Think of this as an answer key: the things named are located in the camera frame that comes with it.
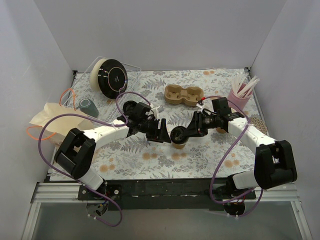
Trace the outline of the black coffee cup lid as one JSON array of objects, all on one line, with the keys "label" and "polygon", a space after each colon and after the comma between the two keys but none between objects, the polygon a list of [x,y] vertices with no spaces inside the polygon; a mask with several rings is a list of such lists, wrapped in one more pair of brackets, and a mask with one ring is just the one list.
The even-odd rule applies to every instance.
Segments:
[{"label": "black coffee cup lid", "polygon": [[175,136],[176,135],[184,135],[184,131],[186,128],[184,126],[176,126],[175,128],[172,129],[170,132],[170,139],[172,142],[175,142]]}]

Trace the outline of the brown paper coffee cup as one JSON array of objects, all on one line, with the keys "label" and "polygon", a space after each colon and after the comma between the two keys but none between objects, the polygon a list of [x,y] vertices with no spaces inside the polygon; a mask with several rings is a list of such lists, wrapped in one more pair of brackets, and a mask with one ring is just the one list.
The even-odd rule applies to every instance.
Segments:
[{"label": "brown paper coffee cup", "polygon": [[185,147],[187,142],[183,142],[183,143],[175,143],[175,142],[172,142],[172,146],[175,148],[175,149],[178,149],[178,150],[181,150]]}]

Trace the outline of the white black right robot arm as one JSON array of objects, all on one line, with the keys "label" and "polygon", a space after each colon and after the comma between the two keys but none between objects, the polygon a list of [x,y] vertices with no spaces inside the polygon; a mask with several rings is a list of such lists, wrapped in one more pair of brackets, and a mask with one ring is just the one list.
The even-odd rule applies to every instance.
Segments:
[{"label": "white black right robot arm", "polygon": [[213,111],[205,109],[200,100],[200,110],[193,113],[188,127],[178,126],[171,132],[175,144],[184,144],[189,138],[200,138],[209,129],[220,128],[236,138],[254,153],[254,169],[227,177],[226,192],[237,199],[245,191],[260,187],[268,190],[293,183],[298,178],[291,144],[275,140],[251,125],[242,110],[233,112],[225,97],[212,100]]}]

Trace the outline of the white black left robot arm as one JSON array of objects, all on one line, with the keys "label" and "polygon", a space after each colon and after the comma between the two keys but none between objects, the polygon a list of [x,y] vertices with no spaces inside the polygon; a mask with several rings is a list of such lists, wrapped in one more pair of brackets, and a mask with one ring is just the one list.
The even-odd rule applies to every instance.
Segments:
[{"label": "white black left robot arm", "polygon": [[170,143],[166,120],[158,119],[158,109],[143,102],[129,100],[123,105],[124,116],[119,116],[113,126],[81,131],[71,129],[54,156],[56,163],[71,177],[89,187],[95,200],[106,196],[106,181],[92,166],[95,150],[117,140],[143,133],[148,141]]}]

